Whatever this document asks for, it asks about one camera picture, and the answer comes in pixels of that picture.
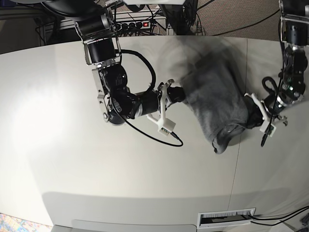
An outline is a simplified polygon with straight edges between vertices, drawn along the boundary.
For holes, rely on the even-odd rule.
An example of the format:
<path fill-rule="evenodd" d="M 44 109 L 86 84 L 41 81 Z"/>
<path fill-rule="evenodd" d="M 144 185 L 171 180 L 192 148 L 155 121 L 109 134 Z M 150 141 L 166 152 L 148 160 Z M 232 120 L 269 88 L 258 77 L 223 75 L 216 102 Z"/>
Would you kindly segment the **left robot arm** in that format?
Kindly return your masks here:
<path fill-rule="evenodd" d="M 250 100 L 249 129 L 280 118 L 280 113 L 299 102 L 306 90 L 304 73 L 309 64 L 305 52 L 309 44 L 309 2 L 281 0 L 279 7 L 278 36 L 282 55 L 282 68 L 278 74 L 280 80 L 277 84 L 270 76 L 263 78 L 262 86 L 268 96 L 258 102 Z"/>

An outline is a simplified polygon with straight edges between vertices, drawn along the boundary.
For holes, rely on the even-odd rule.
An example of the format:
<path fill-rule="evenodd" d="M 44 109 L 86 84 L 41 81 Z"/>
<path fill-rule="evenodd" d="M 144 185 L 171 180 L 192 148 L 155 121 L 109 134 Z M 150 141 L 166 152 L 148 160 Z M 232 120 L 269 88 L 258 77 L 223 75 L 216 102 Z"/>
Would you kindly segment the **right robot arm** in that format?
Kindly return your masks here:
<path fill-rule="evenodd" d="M 142 54 L 121 49 L 112 13 L 115 3 L 101 6 L 92 0 L 46 0 L 42 5 L 74 22 L 76 33 L 83 43 L 85 60 L 88 65 L 95 66 L 93 76 L 98 102 L 107 122 L 122 125 L 127 119 L 162 112 L 185 100 L 183 88 L 173 87 L 172 80 L 155 85 L 155 71 Z M 122 66 L 124 54 L 138 57 L 149 69 L 151 82 L 145 91 L 130 92 L 127 73 Z"/>

